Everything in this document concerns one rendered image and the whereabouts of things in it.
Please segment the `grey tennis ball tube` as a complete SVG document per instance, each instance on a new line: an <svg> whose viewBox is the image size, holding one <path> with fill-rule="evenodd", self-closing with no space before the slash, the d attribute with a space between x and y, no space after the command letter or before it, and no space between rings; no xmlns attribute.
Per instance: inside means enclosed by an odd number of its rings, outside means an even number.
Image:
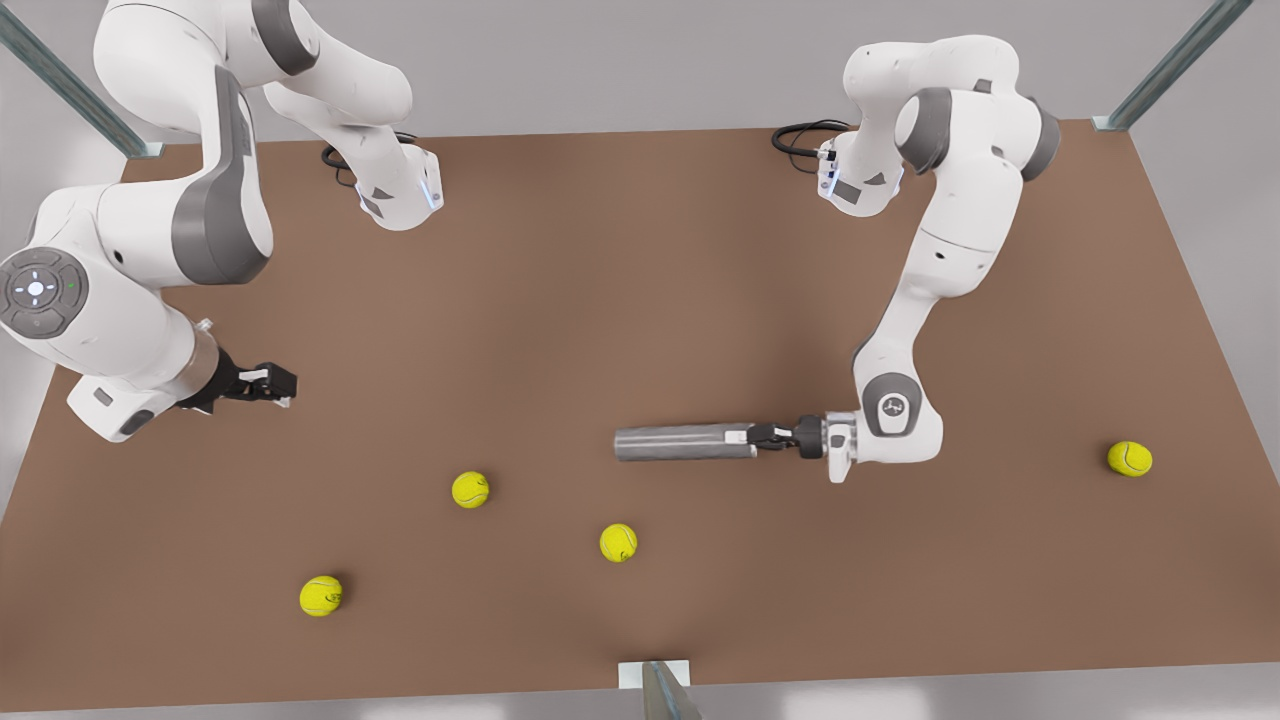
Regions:
<svg viewBox="0 0 1280 720"><path fill-rule="evenodd" d="M755 457L755 447L724 442L726 430L744 427L750 424L620 428L614 433L614 457L621 462Z"/></svg>

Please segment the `silver frame post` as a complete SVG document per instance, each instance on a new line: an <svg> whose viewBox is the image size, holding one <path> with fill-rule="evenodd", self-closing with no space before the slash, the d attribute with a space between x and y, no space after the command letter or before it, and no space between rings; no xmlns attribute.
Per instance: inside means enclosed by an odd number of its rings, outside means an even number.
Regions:
<svg viewBox="0 0 1280 720"><path fill-rule="evenodd" d="M159 158L164 143L143 141L77 73L0 0L0 44L127 159Z"/></svg>
<svg viewBox="0 0 1280 720"><path fill-rule="evenodd" d="M1103 133L1130 131L1253 4L1254 0L1213 0L1110 114L1091 118L1093 129Z"/></svg>
<svg viewBox="0 0 1280 720"><path fill-rule="evenodd" d="M617 665L618 688L640 689L643 720L704 720L690 698L690 662L681 660L648 660Z"/></svg>

